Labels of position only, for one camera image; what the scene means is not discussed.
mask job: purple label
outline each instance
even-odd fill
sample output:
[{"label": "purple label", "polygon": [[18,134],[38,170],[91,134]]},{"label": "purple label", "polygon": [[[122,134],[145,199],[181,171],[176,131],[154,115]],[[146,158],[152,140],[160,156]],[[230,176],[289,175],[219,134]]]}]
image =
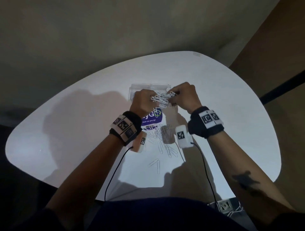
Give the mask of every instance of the purple label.
[{"label": "purple label", "polygon": [[162,121],[162,111],[159,116],[155,116],[154,112],[149,113],[147,116],[142,118],[141,126],[147,126],[154,123],[160,123]]}]

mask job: left hand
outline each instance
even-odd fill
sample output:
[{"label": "left hand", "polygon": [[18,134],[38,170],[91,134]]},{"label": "left hand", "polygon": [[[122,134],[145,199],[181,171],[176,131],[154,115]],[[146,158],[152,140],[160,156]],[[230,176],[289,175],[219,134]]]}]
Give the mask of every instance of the left hand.
[{"label": "left hand", "polygon": [[147,116],[154,108],[159,106],[159,102],[151,100],[151,97],[156,95],[157,93],[152,90],[142,89],[141,91],[136,91],[129,110],[141,118]]}]

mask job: tattoo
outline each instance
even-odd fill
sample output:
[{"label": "tattoo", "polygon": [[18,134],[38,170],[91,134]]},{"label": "tattoo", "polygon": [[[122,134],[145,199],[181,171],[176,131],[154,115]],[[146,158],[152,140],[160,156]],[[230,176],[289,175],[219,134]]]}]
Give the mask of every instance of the tattoo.
[{"label": "tattoo", "polygon": [[260,184],[260,182],[253,180],[250,177],[250,174],[250,171],[245,171],[245,173],[240,175],[232,175],[232,178],[239,183],[242,189],[248,191],[252,196],[261,196],[262,194],[264,195],[265,193],[262,190],[254,189],[251,187],[251,185]]}]

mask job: clear plastic box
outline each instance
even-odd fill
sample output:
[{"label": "clear plastic box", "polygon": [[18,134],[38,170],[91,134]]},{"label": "clear plastic box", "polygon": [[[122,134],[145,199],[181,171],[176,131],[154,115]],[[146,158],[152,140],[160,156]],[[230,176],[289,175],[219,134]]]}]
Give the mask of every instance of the clear plastic box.
[{"label": "clear plastic box", "polygon": [[142,89],[153,90],[155,92],[167,93],[171,87],[169,84],[132,84],[129,88],[128,99],[133,100],[136,91],[140,91]]}]

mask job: dark clothing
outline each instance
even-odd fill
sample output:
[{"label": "dark clothing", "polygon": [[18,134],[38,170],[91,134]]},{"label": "dark clothing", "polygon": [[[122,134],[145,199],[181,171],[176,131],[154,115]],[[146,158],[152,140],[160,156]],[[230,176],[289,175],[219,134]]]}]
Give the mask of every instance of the dark clothing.
[{"label": "dark clothing", "polygon": [[[283,214],[271,224],[277,230],[289,229],[304,214]],[[93,230],[246,230],[229,217],[185,198],[164,197],[131,201],[106,201],[87,229]],[[14,230],[65,230],[49,209],[33,216]]]}]

